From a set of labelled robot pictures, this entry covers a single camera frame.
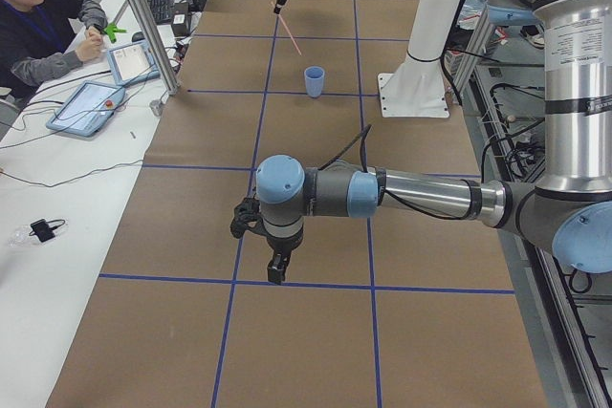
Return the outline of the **wooden chopstick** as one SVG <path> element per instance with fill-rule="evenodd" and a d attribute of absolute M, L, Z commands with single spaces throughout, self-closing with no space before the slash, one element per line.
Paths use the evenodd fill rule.
<path fill-rule="evenodd" d="M 286 34 L 289 36 L 289 38 L 291 39 L 291 42 L 293 43 L 296 52 L 298 53 L 298 55 L 303 56 L 302 51 L 299 47 L 299 45 L 297 44 L 294 35 L 292 34 L 288 24 L 286 23 L 285 19 L 283 18 L 283 16 L 279 13 L 277 15 L 278 20 L 280 21 L 280 24 L 282 25 L 282 27 L 284 28 Z"/>

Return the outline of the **light blue cup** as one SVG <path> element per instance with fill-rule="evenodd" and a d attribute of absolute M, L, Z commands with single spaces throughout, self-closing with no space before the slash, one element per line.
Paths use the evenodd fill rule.
<path fill-rule="evenodd" d="M 325 81 L 325 71 L 320 66 L 309 66 L 304 70 L 305 90 L 309 97 L 320 97 Z"/>

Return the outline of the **black computer keyboard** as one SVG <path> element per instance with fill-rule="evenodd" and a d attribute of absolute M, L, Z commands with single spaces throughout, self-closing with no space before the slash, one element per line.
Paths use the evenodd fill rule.
<path fill-rule="evenodd" d="M 146 0 L 157 24 L 167 24 L 173 18 L 174 0 Z"/>

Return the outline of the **upper teach pendant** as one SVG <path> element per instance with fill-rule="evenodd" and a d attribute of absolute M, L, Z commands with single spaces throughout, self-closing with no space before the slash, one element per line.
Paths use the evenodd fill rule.
<path fill-rule="evenodd" d="M 119 86 L 132 86 L 160 75 L 146 40 L 110 49 L 106 54 L 111 75 Z"/>

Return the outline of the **teach pendant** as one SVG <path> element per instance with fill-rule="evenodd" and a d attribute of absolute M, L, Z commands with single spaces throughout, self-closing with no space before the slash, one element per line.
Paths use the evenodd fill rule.
<path fill-rule="evenodd" d="M 125 94 L 122 86 L 85 81 L 47 121 L 46 127 L 57 134 L 90 138 L 122 106 Z"/>
<path fill-rule="evenodd" d="M 110 49 L 106 54 L 111 75 L 119 86 L 132 86 L 160 75 L 146 40 Z"/>

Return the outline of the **green clamp tool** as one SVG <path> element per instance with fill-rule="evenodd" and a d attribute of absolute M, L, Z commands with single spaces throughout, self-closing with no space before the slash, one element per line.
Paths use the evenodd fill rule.
<path fill-rule="evenodd" d="M 109 23 L 105 28 L 100 30 L 100 33 L 106 35 L 112 44 L 117 42 L 117 35 L 127 33 L 126 29 L 118 27 L 115 23 Z"/>

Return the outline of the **lower teach pendant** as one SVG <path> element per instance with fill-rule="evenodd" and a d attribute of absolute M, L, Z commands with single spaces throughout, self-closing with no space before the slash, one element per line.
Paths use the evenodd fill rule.
<path fill-rule="evenodd" d="M 85 81 L 47 121 L 46 127 L 57 134 L 90 138 L 122 106 L 125 94 L 122 86 Z"/>

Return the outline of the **small black device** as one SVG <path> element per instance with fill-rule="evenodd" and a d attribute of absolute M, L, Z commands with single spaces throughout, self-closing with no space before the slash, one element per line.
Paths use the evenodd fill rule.
<path fill-rule="evenodd" d="M 66 224 L 64 219 L 47 221 L 40 219 L 30 224 L 31 236 L 35 236 L 40 243 L 45 243 L 55 237 L 55 232 Z"/>

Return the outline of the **seated person in black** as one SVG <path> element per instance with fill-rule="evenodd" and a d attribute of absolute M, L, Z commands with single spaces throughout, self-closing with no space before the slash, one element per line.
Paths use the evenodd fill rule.
<path fill-rule="evenodd" d="M 108 26 L 93 0 L 1 0 L 1 86 L 16 99 L 101 56 Z"/>

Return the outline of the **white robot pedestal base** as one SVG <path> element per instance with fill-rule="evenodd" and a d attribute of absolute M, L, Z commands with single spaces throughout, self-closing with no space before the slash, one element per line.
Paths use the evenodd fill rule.
<path fill-rule="evenodd" d="M 462 0 L 419 0 L 404 62 L 380 74 L 379 96 L 385 118 L 448 118 L 440 58 Z"/>

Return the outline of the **aluminium frame post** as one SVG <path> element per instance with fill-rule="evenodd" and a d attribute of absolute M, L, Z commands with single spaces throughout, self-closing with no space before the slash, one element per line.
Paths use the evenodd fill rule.
<path fill-rule="evenodd" d="M 157 25 L 154 21 L 150 8 L 146 0 L 127 0 L 131 7 L 134 16 L 141 27 L 145 39 L 149 43 L 149 49 L 153 55 L 155 64 L 160 71 L 164 86 L 170 96 L 177 93 L 179 89 L 179 81 L 170 65 L 167 52 L 164 48 L 164 43 L 158 32 Z"/>

